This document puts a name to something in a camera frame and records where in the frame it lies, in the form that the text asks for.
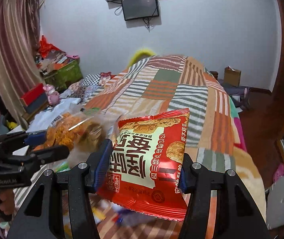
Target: white wall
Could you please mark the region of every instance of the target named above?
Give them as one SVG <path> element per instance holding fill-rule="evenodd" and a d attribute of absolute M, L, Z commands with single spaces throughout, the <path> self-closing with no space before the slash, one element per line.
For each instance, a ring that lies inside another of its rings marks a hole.
<path fill-rule="evenodd" d="M 193 56 L 223 77 L 242 70 L 241 85 L 269 89 L 278 57 L 275 0 L 160 0 L 150 32 L 125 22 L 105 0 L 46 0 L 40 10 L 50 43 L 81 57 L 83 75 L 123 70 L 137 49 Z"/>
<path fill-rule="evenodd" d="M 278 68 L 280 66 L 280 53 L 281 53 L 281 43 L 282 43 L 282 29 L 281 29 L 281 20 L 280 20 L 280 7 L 278 5 L 277 0 L 274 0 L 275 4 L 275 13 L 276 13 L 276 26 L 277 26 L 277 52 L 276 52 L 276 59 L 274 63 L 274 69 L 272 73 L 272 78 L 271 78 L 271 83 L 269 85 L 269 90 L 272 92 L 275 86 L 276 78 L 277 78 L 277 73 L 278 73 Z"/>

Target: green box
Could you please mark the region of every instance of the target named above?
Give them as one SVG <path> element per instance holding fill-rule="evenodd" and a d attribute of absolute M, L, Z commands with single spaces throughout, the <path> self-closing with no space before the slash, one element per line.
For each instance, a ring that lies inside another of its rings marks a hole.
<path fill-rule="evenodd" d="M 46 84 L 55 86 L 56 91 L 66 90 L 71 84 L 83 79 L 78 60 L 73 60 L 44 78 Z"/>

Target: patchwork blanket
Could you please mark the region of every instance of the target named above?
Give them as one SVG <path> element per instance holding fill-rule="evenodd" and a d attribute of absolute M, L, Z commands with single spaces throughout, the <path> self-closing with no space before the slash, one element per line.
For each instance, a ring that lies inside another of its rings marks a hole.
<path fill-rule="evenodd" d="M 211 73 L 194 58 L 169 55 L 143 59 L 98 88 L 85 108 L 133 117 L 189 108 L 185 152 L 210 170 L 224 173 L 234 169 L 265 219 L 263 181 L 246 152 L 235 106 Z M 119 227 L 113 220 L 115 216 L 109 210 L 98 225 L 102 239 L 177 238 L 182 226 L 182 222 L 158 219 L 136 227 Z M 206 238 L 213 237 L 215 216 L 216 191 L 212 191 Z"/>

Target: curtain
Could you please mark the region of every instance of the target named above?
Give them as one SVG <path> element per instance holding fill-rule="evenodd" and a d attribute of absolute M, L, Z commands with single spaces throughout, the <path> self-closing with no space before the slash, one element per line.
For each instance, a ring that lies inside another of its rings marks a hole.
<path fill-rule="evenodd" d="M 0 95 L 18 124 L 19 98 L 42 82 L 34 55 L 39 46 L 39 0 L 0 0 Z"/>

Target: small monitor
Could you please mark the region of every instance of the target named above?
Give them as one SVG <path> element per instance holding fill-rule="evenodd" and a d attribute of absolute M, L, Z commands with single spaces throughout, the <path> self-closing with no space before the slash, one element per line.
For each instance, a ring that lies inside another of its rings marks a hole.
<path fill-rule="evenodd" d="M 126 21 L 158 16 L 157 0 L 122 0 Z"/>

